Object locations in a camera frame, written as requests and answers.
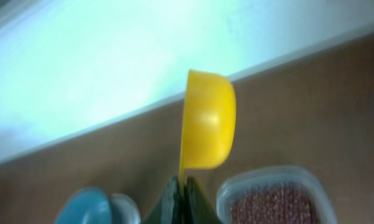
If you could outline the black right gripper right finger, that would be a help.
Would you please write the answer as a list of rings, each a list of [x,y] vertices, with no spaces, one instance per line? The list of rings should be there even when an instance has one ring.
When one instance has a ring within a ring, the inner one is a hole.
[[[184,223],[222,224],[194,177],[188,177],[184,189]]]

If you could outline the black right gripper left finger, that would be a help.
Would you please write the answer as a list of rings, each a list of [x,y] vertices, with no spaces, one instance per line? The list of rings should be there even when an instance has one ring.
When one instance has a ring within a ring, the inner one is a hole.
[[[184,199],[179,179],[171,177],[154,208],[142,224],[181,224]]]

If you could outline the yellow plastic measuring scoop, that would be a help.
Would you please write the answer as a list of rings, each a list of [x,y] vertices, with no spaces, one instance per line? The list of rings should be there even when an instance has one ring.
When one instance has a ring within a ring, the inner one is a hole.
[[[213,169],[230,154],[236,126],[233,85],[217,73],[189,70],[184,98],[179,181],[187,169]]]

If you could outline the white digital kitchen scale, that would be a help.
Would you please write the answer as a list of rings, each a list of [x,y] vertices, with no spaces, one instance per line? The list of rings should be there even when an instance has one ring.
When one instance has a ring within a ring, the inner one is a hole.
[[[141,215],[132,198],[125,194],[112,194],[110,205],[114,224],[140,224]]]

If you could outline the blue-grey bowl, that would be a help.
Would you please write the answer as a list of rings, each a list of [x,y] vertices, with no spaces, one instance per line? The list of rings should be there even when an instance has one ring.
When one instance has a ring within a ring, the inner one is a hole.
[[[60,209],[55,224],[111,224],[107,194],[98,187],[77,190]]]

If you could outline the red adzuki beans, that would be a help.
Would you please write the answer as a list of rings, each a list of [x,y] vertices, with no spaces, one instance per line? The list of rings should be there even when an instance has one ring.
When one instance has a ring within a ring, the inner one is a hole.
[[[315,224],[317,209],[303,186],[292,182],[252,187],[231,202],[232,223]]]

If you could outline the clear plastic container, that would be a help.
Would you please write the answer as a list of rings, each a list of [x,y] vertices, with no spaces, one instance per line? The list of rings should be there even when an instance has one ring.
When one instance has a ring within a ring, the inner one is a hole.
[[[217,193],[217,215],[223,223],[338,223],[321,183],[298,166],[229,178]]]

